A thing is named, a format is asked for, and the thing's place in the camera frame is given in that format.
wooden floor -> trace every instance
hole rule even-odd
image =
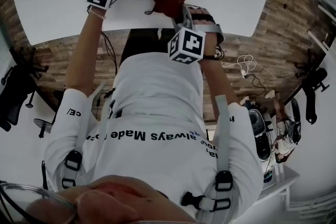
[[[307,49],[318,55],[322,50],[309,38],[307,31],[311,30],[320,40],[324,40],[327,33],[331,32],[330,19],[317,9],[318,0],[267,0],[261,14],[257,29],[252,37],[226,35],[222,44],[225,52],[223,66],[237,62],[237,57],[242,54],[252,54],[255,60],[271,71],[278,78],[294,75],[296,69],[294,62],[305,62]],[[31,46],[21,26],[14,0],[0,0],[0,13],[13,41],[16,51],[24,48],[25,54],[31,51]],[[116,51],[119,64],[123,46],[129,30],[108,31]],[[71,54],[78,40],[78,36],[66,37],[36,45],[36,65],[48,65],[49,70],[43,74],[37,85],[45,92],[53,103],[54,90],[64,87],[65,74]],[[266,106],[269,112],[273,110],[269,101],[265,100],[264,89],[252,86],[252,77],[243,79],[238,65],[225,69],[228,78],[239,98],[249,95],[252,99]],[[274,79],[270,73],[261,67],[253,71],[260,79],[266,91],[275,89],[281,93],[283,99],[288,98],[300,85],[300,80],[295,77],[288,79]],[[104,47],[103,39],[97,55],[95,85],[107,80],[106,89],[111,88],[114,80],[114,65]],[[209,90],[205,84],[204,89],[204,119],[214,119]]]

shoe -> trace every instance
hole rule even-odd
[[[275,90],[271,90],[269,93],[265,95],[266,99],[272,99],[273,97],[275,97]]]
[[[241,101],[239,103],[240,103],[240,105],[244,105],[245,101],[248,101],[248,100],[250,100],[250,96],[245,96],[243,99],[241,99]]]

bracelet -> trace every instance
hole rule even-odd
[[[92,10],[92,6],[89,8],[88,13],[95,14],[97,17],[101,18],[102,20],[105,20],[105,19],[106,19],[105,16],[102,16],[102,15],[100,15],[99,13],[93,11],[93,10]]]

shoulder strap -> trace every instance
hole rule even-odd
[[[62,187],[64,189],[76,185],[75,179],[77,177],[78,171],[81,168],[83,158],[83,144],[87,137],[92,103],[95,96],[101,91],[104,85],[105,83],[101,83],[87,100],[87,104],[83,112],[83,117],[81,119],[80,130],[77,136],[75,149],[70,151],[65,159],[66,171],[65,176],[62,179]]]
[[[226,222],[232,204],[232,175],[229,171],[230,115],[225,95],[216,97],[219,109],[214,144],[218,146],[217,176],[205,190],[196,220],[208,224]]]
[[[107,120],[108,120],[108,113],[109,113],[109,107],[112,102],[112,96],[106,99],[103,110],[101,113],[101,121],[99,125],[99,139],[98,139],[98,148],[97,148],[97,155],[96,155],[96,162],[98,160],[99,154],[101,152],[101,148],[103,147],[103,143],[105,140],[105,134],[106,134],[106,127],[107,127]],[[86,185],[89,182],[92,181],[94,172],[96,170],[96,165],[94,165],[91,170],[86,172],[83,175],[76,177],[76,185]]]

black buckle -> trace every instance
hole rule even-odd
[[[220,184],[230,184],[230,186],[219,187]],[[232,185],[233,185],[233,179],[230,171],[220,171],[216,175],[216,184],[215,184],[216,191],[229,191],[232,189]]]
[[[73,179],[63,178],[63,179],[62,179],[62,187],[63,187],[64,189],[71,188],[71,187],[65,186],[65,185],[64,185],[64,182],[70,182],[70,183],[72,183],[72,187],[75,187],[75,185],[76,185],[76,182],[75,182]]]
[[[69,154],[65,158],[65,166],[71,170],[79,171],[80,165],[82,163],[82,159],[83,159],[82,154],[80,154],[78,151],[70,151]],[[77,166],[73,167],[69,165],[68,161],[76,163]]]
[[[217,204],[219,202],[222,202],[222,201],[229,202],[229,205],[228,206],[223,206],[223,207],[217,207]],[[227,198],[227,199],[221,199],[221,200],[215,200],[214,209],[212,211],[210,211],[210,212],[219,211],[219,210],[225,210],[225,209],[229,209],[230,207],[231,207],[231,200],[229,198]]]

